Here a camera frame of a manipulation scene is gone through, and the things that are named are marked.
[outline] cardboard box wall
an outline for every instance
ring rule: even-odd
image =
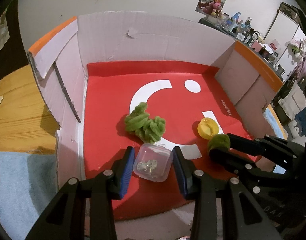
[[[145,12],[74,17],[28,52],[37,86],[57,131],[58,183],[85,179],[83,123],[86,65],[119,60],[179,60],[216,66],[216,79],[254,137],[274,135],[263,117],[282,82],[248,47],[212,28]]]

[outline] wood grain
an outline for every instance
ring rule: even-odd
[[[59,125],[48,111],[31,67],[0,81],[0,151],[54,154]]]

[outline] green object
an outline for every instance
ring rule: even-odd
[[[207,144],[208,152],[217,147],[225,147],[230,149],[231,141],[227,134],[216,134],[214,135]]]
[[[165,119],[156,116],[149,118],[149,113],[145,112],[148,104],[141,102],[124,119],[125,131],[135,134],[143,142],[158,142],[165,133]]]

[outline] silver screw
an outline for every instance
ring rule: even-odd
[[[230,181],[231,181],[232,184],[238,184],[238,183],[240,182],[240,181],[238,180],[238,178],[234,178],[234,177],[231,178]]]
[[[260,193],[260,191],[261,191],[261,189],[260,189],[258,186],[255,186],[255,187],[253,188],[253,192],[254,192],[255,194]]]
[[[245,164],[245,168],[247,168],[248,170],[252,169],[252,165],[251,164]]]
[[[75,178],[69,179],[69,184],[70,184],[70,185],[74,185],[74,184],[76,184],[76,183],[77,183],[77,179],[75,179]]]
[[[201,170],[195,170],[195,171],[194,171],[194,174],[195,174],[196,176],[203,176],[204,172],[201,171]]]
[[[103,172],[103,174],[104,174],[105,176],[111,176],[111,175],[113,174],[113,171],[112,171],[112,170],[105,170],[105,171]]]

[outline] white curved shape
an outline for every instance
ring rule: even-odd
[[[130,113],[135,109],[135,107],[139,103],[147,102],[149,97],[153,95],[155,92],[166,88],[172,88],[172,85],[168,79],[153,81],[142,86],[139,90],[137,90],[137,92],[132,97],[130,104]],[[164,139],[163,137],[157,143],[165,145],[165,148],[169,150],[173,150],[175,146],[179,146],[181,148],[184,158],[188,160],[193,160],[202,157],[201,152],[196,144],[192,145],[176,144]]]
[[[201,91],[201,86],[194,80],[188,79],[184,82],[185,88],[192,93],[199,93]]]

